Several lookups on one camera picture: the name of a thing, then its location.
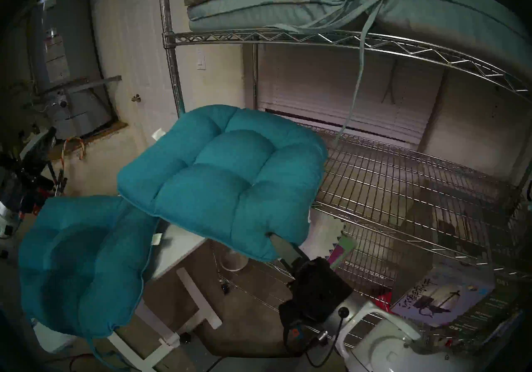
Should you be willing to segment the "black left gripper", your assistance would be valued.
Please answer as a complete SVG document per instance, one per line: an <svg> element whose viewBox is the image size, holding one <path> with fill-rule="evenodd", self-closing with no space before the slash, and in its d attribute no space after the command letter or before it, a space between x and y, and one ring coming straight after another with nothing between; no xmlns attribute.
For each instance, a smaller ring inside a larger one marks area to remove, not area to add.
<svg viewBox="0 0 532 372"><path fill-rule="evenodd" d="M6 159L6 209L15 214L38 214L55 188L55 173L48 159L56 144L55 127L41 132L25 145L20 159Z"/></svg>

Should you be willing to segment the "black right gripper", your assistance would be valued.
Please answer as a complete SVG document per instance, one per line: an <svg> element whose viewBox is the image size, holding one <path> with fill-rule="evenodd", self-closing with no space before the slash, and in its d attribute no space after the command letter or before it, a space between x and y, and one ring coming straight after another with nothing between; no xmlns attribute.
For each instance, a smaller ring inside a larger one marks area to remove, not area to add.
<svg viewBox="0 0 532 372"><path fill-rule="evenodd" d="M283 266L293 276L288 283L292 298L279 305L282 326L323 324L353 293L323 257L310 260L296 245L275 233L269 240Z"/></svg>

